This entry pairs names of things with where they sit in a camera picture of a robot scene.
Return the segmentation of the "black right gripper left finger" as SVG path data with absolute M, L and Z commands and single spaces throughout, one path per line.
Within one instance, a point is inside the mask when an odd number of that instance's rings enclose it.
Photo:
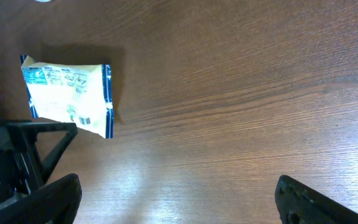
M 78 175 L 68 174 L 0 210 L 0 223 L 67 223 L 75 220 L 82 198 Z

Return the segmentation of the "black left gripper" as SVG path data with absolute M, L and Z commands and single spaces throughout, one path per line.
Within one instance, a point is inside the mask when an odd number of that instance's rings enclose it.
M 36 146 L 38 134 L 59 131 L 65 135 L 41 159 Z M 43 187 L 77 133 L 75 123 L 0 118 L 0 209 Z

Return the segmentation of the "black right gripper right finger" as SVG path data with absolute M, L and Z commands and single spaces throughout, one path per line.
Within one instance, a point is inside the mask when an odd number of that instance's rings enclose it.
M 358 213 L 288 175 L 277 182 L 275 203 L 283 224 L 358 223 Z

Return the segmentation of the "yellow wet wipes pack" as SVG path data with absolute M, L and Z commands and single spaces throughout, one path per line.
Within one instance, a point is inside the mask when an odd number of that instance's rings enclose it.
M 33 118 L 46 118 L 113 138 L 111 66 L 36 62 L 21 55 L 21 71 Z

